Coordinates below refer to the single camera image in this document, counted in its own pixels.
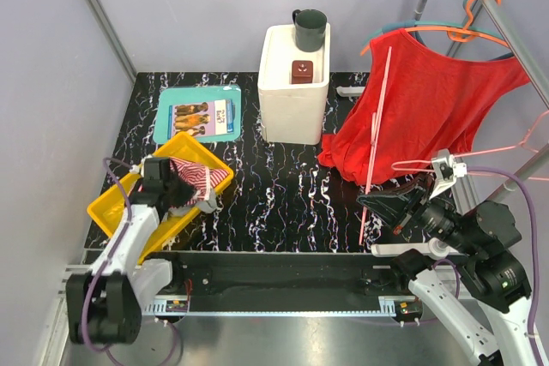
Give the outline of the red white striped tank top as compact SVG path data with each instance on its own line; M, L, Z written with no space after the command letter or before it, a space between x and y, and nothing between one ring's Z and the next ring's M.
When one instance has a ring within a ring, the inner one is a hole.
M182 180L195 188L195 193L185 206L207 200L210 193L215 192L222 181L229 177L229 172L222 168L213 169L203 164L177 158L171 158L171 162Z

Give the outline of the pink wire hanger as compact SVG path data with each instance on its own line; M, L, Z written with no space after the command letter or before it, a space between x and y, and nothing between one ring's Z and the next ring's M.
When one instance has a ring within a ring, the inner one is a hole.
M377 145L378 145L378 139L380 134L381 121L383 117L383 107L384 107L384 101L386 96L387 83L389 79L389 68L390 68L391 58L392 58L392 47L390 46L388 49L388 53L387 53L387 57L384 65L383 80L382 80L379 100L377 104L377 110L372 115L371 151L370 151L370 158L369 158L368 170L366 175L366 185L364 190L365 195L371 192L372 177L373 177L373 172L375 167L375 159L377 155Z
M515 145L506 146L506 147L496 147L491 149L485 149L480 151L472 151L468 153L450 153L449 156L453 160L457 159L466 159L474 156L482 156L487 154L493 154L493 153L504 153L513 151L516 149L522 149L528 152L531 152L533 154L538 154L541 152L541 149L537 149L534 147L529 146L528 141L533 134L533 132L537 129L539 124L548 116L548 111L544 111L537 118L535 119L534 123L531 125L531 127L528 129L526 134L522 137L522 139L516 143ZM430 165L432 163L431 160L419 160L419 159L410 159L410 160L401 160L396 161L391 165L391 169L393 171L417 171L422 172L426 171L426 168L421 167L413 167L411 165Z

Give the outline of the pink wire hanger front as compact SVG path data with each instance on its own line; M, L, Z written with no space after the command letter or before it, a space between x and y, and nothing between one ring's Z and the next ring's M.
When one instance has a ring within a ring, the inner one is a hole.
M468 153L450 153L449 156L453 160L457 159L466 159L474 156L482 156L487 154L493 154L493 153L504 153L513 151L516 149L522 149L528 152L531 152L533 154L538 154L541 152L541 149L537 149L534 147L529 146L528 141L533 134L533 132L537 129L539 124L548 116L548 111L544 111L537 118L535 119L534 123L531 125L531 127L528 129L526 134L522 137L522 139L516 143L515 145L506 146L506 147L496 147L491 149L485 149L480 151L472 151ZM421 167L413 167L411 165L430 165L432 163L431 160L419 160L419 159L410 159L410 160L401 160L396 161L391 165L391 169L393 171L417 171L422 172L426 171L426 168Z

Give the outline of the grey tank top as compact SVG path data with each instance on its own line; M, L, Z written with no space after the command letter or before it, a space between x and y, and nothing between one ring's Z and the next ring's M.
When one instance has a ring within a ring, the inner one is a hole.
M213 213L219 209L217 196L215 192L210 193L210 197L204 201L198 201L195 204L184 207L171 207L168 211L170 216L183 217L190 212L194 207L197 207L201 212Z

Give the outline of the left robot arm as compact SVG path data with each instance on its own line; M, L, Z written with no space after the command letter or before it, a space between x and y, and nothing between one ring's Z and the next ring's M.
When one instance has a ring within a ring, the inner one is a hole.
M181 178L174 159L148 157L137 170L133 189L122 193L123 215L113 237L87 271L71 274L65 286L69 338L95 352L133 343L142 311L156 294L184 287L182 269L140 256L170 208L185 205L196 190Z

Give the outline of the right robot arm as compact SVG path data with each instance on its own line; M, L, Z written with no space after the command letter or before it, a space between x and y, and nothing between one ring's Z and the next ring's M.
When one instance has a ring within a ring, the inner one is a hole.
M411 292L424 303L472 365L548 363L535 334L539 293L510 252L522 235L506 205L483 201L460 215L435 195L435 180L429 174L399 188L360 195L357 202L389 228L418 227L463 255L463 262L455 266L457 282L478 302L489 329L443 285L435 271L436 260L416 248L392 259L389 283L397 293Z

